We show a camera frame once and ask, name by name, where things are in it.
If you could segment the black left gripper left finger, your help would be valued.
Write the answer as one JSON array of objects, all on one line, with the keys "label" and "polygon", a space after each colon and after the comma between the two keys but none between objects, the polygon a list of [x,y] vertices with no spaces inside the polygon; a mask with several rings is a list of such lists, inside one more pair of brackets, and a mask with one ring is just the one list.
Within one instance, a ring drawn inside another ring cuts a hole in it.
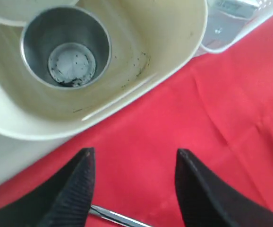
[{"label": "black left gripper left finger", "polygon": [[1,208],[0,227],[83,227],[94,184],[94,148],[83,148],[46,182]]}]

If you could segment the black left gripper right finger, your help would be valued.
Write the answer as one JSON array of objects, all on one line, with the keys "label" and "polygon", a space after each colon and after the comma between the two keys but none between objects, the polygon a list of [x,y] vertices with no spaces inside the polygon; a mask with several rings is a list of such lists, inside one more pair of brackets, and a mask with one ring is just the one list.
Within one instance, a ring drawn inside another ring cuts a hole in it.
[{"label": "black left gripper right finger", "polygon": [[177,151],[175,189],[187,227],[273,227],[273,212],[225,183],[190,150]]}]

